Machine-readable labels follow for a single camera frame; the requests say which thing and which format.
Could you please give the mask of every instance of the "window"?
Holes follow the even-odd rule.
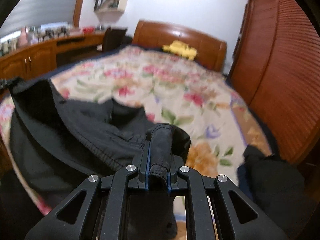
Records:
[[[21,34],[21,31],[16,31],[16,32],[11,33],[11,34],[9,34],[7,36],[4,36],[3,38],[0,39],[0,43],[8,41],[8,40],[11,40],[11,39],[14,39],[14,38],[17,38],[17,37],[20,36],[20,34]]]
[[[48,29],[48,28],[57,28],[62,26],[67,26],[68,22],[59,22],[59,23],[48,23],[48,24],[42,24],[40,28],[42,30]]]
[[[24,26],[71,23],[75,5],[76,0],[20,0],[1,26],[0,37],[4,39]]]

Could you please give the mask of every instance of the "bed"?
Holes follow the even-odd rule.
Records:
[[[159,51],[174,40],[195,47],[196,61]],[[101,103],[114,97],[129,106],[144,106],[150,121],[175,124],[190,135],[186,165],[210,177],[225,174],[238,184],[236,170],[244,161],[246,146],[256,146],[265,156],[271,155],[271,150],[245,102],[219,72],[226,46],[183,26],[140,21],[131,46],[55,70],[45,78],[51,76],[64,98]],[[52,207],[27,184],[8,147],[13,109],[9,96],[0,105],[4,146],[24,189],[46,215]],[[174,213],[179,229],[176,239],[185,239],[182,197],[176,198]]]

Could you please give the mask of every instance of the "wooden door frame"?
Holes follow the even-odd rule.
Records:
[[[73,13],[73,25],[74,25],[74,27],[79,27],[82,4],[83,4],[83,0],[77,0],[76,1],[75,11]]]

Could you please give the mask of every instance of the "metal screw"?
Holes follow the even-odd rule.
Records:
[[[180,171],[182,171],[182,172],[188,172],[188,171],[190,171],[190,168],[189,168],[188,166],[181,166],[181,167],[180,167]]]
[[[220,181],[220,182],[226,182],[227,181],[227,176],[225,176],[225,175],[219,175],[218,176],[218,181]]]
[[[136,166],[134,166],[133,164],[130,164],[127,166],[127,171],[134,171],[136,169]]]
[[[99,179],[99,177],[97,175],[91,175],[89,177],[89,181],[90,182],[96,182]]]

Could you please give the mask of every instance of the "wooden drawer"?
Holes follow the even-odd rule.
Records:
[[[84,35],[82,37],[70,37],[67,40],[57,41],[57,54],[67,52],[73,49],[80,49],[102,44],[104,34],[101,35]]]

